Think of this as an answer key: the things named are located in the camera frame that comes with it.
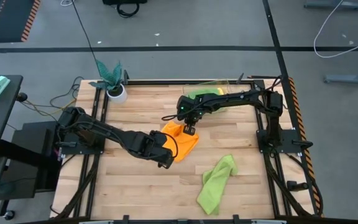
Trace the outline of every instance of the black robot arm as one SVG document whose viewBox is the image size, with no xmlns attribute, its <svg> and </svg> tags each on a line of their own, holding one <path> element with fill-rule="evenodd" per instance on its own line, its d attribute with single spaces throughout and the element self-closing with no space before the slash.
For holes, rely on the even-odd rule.
<svg viewBox="0 0 358 224">
<path fill-rule="evenodd" d="M 167 141 L 164 133 L 151 131 L 146 134 L 140 131 L 123 131 L 102 123 L 87 115 L 79 107 L 66 108 L 58 120 L 60 139 L 66 133 L 75 133 L 80 137 L 80 144 L 93 147 L 100 137 L 118 142 L 130 155 L 139 159 L 151 159 L 158 162 L 159 167 L 168 169 L 174 157 L 172 151 L 162 147 Z M 60 142 L 59 145 L 70 145 Z"/>
<path fill-rule="evenodd" d="M 266 97 L 264 105 L 259 97 Z M 185 120 L 184 132 L 190 135 L 195 133 L 194 125 L 202 119 L 205 113 L 212 113 L 220 108 L 228 106 L 251 105 L 261 113 L 265 113 L 268 119 L 266 142 L 273 146 L 281 145 L 281 126 L 279 117 L 283 113 L 283 96 L 269 90 L 250 90 L 240 93 L 217 95 L 206 93 L 197 95 L 195 99 L 181 96 L 177 104 L 177 115 L 179 121 Z"/>
</svg>

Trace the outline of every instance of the black floor mat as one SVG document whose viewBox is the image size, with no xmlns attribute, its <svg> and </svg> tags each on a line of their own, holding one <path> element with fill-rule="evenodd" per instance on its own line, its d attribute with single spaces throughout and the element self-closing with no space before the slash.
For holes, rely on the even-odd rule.
<svg viewBox="0 0 358 224">
<path fill-rule="evenodd" d="M 25 42 L 40 7 L 40 0 L 2 0 L 0 43 Z"/>
</svg>

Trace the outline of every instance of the orange towel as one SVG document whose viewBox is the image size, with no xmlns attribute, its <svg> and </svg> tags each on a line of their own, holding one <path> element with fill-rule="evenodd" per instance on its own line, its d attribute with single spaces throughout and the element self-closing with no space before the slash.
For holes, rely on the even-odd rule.
<svg viewBox="0 0 358 224">
<path fill-rule="evenodd" d="M 196 146 L 198 143 L 198 135 L 193 136 L 183 133 L 183 128 L 185 126 L 182 124 L 175 124 L 173 121 L 169 121 L 168 124 L 164 126 L 161 132 L 171 135 L 178 144 L 178 155 L 175 158 L 175 162 L 180 162 L 184 159 L 187 154 Z M 167 141 L 163 147 L 170 149 L 173 155 L 176 155 L 176 146 L 172 138 L 167 136 Z"/>
</svg>

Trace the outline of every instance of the gray floor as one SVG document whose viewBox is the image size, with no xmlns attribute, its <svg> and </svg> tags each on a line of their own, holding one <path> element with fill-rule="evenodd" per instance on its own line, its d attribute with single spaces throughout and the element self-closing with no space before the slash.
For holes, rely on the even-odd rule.
<svg viewBox="0 0 358 224">
<path fill-rule="evenodd" d="M 26 43 L 0 47 L 87 47 L 74 9 L 59 2 L 42 1 Z M 77 0 L 76 6 L 93 47 L 273 45 L 261 1 L 150 0 L 130 19 L 120 18 L 99 0 Z M 282 46 L 312 46 L 329 14 L 304 9 L 300 0 L 271 0 L 270 6 Z M 352 46 L 350 41 L 358 44 L 358 11 L 335 14 L 318 45 Z M 275 52 L 97 52 L 96 57 L 110 67 L 120 61 L 131 78 L 280 74 Z M 307 137 L 314 142 L 311 155 L 324 214 L 358 219 L 358 85 L 322 82 L 327 74 L 358 73 L 358 52 L 333 59 L 321 59 L 313 52 L 285 52 L 284 57 L 289 76 L 295 79 Z M 65 93 L 78 75 L 98 78 L 89 52 L 0 54 L 0 75 L 10 74 L 24 76 L 22 91 L 38 104 Z M 48 119 L 16 104 L 9 124 L 21 128 L 23 123 Z M 12 129 L 7 128 L 4 138 L 11 136 Z M 10 223 L 48 218 L 52 200 L 53 194 L 43 193 L 12 202 L 9 209 L 17 216 Z M 0 218 L 0 223 L 7 222 Z"/>
</svg>

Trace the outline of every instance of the wooden table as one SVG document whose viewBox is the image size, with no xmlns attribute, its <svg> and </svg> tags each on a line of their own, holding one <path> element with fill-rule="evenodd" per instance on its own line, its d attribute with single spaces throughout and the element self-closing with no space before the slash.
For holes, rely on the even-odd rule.
<svg viewBox="0 0 358 224">
<path fill-rule="evenodd" d="M 81 82 L 76 103 L 88 114 L 95 94 L 89 82 Z M 272 82 L 265 80 L 265 85 L 270 86 Z M 230 85 L 228 88 L 237 92 L 247 91 L 250 86 Z M 124 104 L 109 103 L 106 123 L 145 133 L 163 128 L 166 121 L 161 117 L 176 113 L 177 100 L 183 94 L 181 85 L 129 85 L 126 90 L 128 99 Z M 280 85 L 275 90 L 283 94 Z M 100 100 L 98 117 L 103 96 Z M 283 129 L 292 128 L 287 110 L 280 123 Z M 122 220 L 123 215 L 130 215 L 131 220 L 232 219 L 233 214 L 240 218 L 273 218 L 264 160 L 255 135 L 257 128 L 253 106 L 231 107 L 221 113 L 207 114 L 196 125 L 200 136 L 197 146 L 168 170 L 158 168 L 154 161 L 136 159 L 117 143 L 107 140 L 99 163 L 92 219 Z M 208 216 L 196 202 L 202 188 L 201 175 L 227 154 L 234 156 L 239 173 L 228 180 L 219 215 Z M 298 164 L 287 156 L 281 156 L 281 160 L 285 180 L 305 182 Z M 53 203 L 55 210 L 61 211 L 77 190 L 82 161 L 83 156 L 77 155 L 62 169 Z M 277 186 L 276 191 L 280 213 L 284 215 Z M 307 190 L 293 192 L 293 195 L 305 210 L 313 213 Z M 85 213 L 86 198 L 83 197 L 81 214 Z"/>
</svg>

